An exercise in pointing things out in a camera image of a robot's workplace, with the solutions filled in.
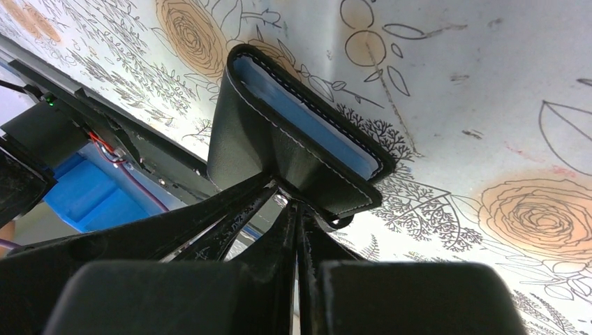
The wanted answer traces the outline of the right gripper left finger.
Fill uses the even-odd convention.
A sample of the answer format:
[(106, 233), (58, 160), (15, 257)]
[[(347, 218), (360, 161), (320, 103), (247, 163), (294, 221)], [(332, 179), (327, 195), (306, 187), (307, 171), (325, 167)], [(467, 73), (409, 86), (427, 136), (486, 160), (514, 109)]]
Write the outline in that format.
[(290, 202), (227, 261), (102, 261), (70, 279), (46, 334), (290, 334), (295, 226)]

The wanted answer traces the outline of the black leather card holder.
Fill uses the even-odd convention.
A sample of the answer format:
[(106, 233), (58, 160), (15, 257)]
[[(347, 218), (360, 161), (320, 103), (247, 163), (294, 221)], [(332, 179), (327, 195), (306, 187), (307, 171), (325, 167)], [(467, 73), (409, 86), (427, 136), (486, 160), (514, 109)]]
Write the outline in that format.
[(271, 57), (234, 46), (219, 93), (207, 158), (218, 188), (265, 174), (336, 230), (381, 206), (395, 159)]

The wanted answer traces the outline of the floral pattern table mat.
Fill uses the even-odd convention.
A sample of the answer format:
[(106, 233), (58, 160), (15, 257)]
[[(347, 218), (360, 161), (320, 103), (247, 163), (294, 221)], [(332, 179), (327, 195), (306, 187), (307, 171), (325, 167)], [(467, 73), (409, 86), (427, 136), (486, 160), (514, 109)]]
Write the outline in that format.
[(590, 1), (2, 1), (1, 34), (204, 158), (259, 47), (400, 160), (379, 260), (477, 260), (529, 334), (591, 333)]

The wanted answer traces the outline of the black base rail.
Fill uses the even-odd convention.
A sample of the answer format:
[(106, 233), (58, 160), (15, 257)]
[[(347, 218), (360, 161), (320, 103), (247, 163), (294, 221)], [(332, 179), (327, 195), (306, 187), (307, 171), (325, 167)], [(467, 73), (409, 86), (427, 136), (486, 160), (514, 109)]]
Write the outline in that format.
[(186, 204), (219, 193), (207, 177), (207, 162), (173, 142), (145, 122), (105, 100), (88, 87), (1, 37), (1, 58), (8, 67), (43, 93), (50, 93), (71, 108), (74, 121), (123, 151), (140, 174)]

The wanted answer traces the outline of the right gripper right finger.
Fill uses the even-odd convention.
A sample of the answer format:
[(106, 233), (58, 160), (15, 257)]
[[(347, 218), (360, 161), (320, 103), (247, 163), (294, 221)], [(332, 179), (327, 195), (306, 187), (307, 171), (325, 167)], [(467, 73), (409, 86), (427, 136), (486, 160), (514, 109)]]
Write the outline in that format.
[(303, 334), (524, 334), (496, 272), (474, 262), (370, 262), (308, 209), (297, 219)]

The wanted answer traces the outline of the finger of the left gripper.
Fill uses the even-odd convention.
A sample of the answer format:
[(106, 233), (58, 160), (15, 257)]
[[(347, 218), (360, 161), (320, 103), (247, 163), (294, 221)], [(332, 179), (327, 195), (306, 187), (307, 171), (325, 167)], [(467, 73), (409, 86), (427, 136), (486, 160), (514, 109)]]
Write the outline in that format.
[(17, 247), (1, 259), (1, 333), (37, 334), (66, 282), (97, 260), (223, 260), (241, 229), (276, 192), (257, 174), (187, 207), (106, 230)]

